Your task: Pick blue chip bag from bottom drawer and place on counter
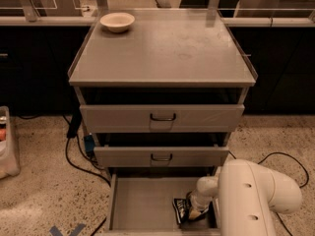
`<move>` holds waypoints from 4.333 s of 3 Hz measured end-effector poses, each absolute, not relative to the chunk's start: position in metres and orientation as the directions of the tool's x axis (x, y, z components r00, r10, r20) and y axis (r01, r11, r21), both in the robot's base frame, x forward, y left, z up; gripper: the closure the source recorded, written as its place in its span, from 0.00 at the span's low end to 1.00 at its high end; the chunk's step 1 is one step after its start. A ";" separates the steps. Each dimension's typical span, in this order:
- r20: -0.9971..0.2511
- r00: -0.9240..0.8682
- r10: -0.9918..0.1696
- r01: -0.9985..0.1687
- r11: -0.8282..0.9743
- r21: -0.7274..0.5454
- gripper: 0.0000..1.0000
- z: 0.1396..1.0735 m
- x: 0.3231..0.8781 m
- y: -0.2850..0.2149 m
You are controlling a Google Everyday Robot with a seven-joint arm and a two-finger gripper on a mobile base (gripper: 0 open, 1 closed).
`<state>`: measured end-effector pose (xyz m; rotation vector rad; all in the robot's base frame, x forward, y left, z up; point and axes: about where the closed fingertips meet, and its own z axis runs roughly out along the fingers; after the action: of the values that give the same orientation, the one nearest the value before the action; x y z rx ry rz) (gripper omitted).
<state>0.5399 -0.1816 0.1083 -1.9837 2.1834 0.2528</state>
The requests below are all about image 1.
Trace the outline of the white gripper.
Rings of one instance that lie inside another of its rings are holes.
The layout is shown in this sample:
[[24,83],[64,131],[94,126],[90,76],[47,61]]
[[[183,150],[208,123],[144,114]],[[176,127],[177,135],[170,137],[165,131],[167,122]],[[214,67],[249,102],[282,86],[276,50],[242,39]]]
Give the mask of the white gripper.
[[189,198],[192,208],[189,210],[188,219],[195,220],[200,217],[203,212],[207,212],[213,196],[214,192],[212,190],[199,191],[195,189]]

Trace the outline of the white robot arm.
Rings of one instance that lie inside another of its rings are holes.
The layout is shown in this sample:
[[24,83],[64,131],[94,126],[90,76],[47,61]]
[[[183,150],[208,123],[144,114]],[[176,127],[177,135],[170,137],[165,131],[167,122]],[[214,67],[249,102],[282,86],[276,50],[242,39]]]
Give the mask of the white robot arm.
[[205,176],[188,196],[188,217],[206,213],[219,201],[220,236],[276,236],[272,212],[292,213],[302,204],[292,178],[251,161],[234,159],[217,176]]

